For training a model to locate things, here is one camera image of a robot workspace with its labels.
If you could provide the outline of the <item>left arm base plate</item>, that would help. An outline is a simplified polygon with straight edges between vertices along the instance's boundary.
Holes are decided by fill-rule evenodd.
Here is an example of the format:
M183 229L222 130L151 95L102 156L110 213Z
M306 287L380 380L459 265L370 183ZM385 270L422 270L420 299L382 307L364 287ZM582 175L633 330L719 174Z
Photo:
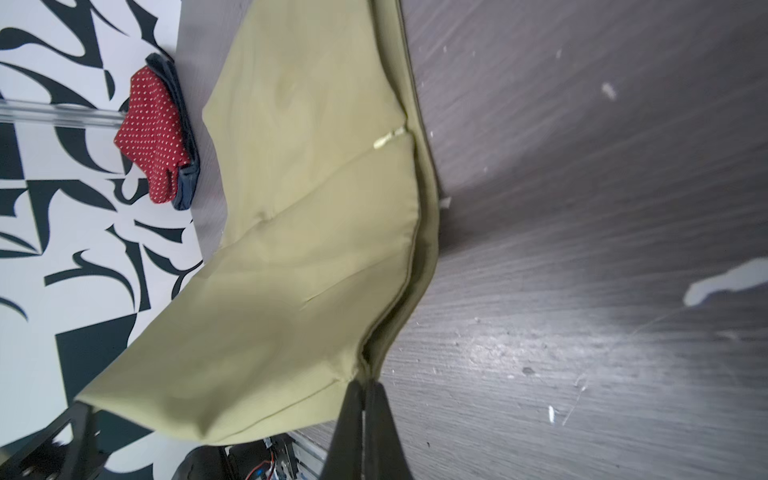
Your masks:
M279 434L244 444L201 446L184 458L172 479L299 479L293 444L288 434Z

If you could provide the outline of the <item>blue denim skirt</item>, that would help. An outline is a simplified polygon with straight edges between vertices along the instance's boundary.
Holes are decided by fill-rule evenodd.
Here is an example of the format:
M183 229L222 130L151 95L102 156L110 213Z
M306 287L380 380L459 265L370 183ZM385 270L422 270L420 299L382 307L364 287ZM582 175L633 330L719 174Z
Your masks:
M178 72L172 59L158 53L147 56L146 64L162 80L179 113L181 141L189 162L178 168L178 190L172 205L178 211L189 210L196 193L201 163Z

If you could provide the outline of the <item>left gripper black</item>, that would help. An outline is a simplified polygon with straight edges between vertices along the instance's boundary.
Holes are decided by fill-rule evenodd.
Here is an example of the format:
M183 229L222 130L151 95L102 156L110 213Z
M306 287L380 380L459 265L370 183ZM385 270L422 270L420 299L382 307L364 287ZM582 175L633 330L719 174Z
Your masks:
M1 479L96 479L107 460L94 409L75 402L1 464Z

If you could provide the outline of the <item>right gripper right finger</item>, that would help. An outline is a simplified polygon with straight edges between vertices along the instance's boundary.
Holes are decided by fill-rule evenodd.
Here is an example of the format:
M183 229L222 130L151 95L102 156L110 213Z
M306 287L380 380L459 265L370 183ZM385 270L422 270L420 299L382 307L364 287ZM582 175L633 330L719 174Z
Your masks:
M384 386L366 388L364 475L368 480L413 480Z

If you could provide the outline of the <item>olive green skirt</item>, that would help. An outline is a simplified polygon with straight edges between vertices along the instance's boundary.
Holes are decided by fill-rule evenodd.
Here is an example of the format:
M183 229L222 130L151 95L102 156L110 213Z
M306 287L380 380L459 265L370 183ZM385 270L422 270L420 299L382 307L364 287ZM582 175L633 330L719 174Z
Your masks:
M396 1L256 1L202 112L218 250L79 400L209 445L335 419L434 274L439 194Z

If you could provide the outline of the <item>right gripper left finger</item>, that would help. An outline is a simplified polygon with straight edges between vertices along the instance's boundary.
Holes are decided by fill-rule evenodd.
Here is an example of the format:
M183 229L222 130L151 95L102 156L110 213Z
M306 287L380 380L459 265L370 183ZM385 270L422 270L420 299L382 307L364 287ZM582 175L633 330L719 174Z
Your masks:
M363 458L364 389L349 383L320 480L360 480Z

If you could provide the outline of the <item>red polka dot skirt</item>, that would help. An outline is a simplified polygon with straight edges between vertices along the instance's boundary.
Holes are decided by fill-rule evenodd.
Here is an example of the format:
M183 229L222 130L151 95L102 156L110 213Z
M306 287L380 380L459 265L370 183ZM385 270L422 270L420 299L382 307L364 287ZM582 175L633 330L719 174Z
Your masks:
M163 80L147 66L131 77L129 109L114 144L146 176L152 202L176 198L179 169L189 165L190 158L179 109Z

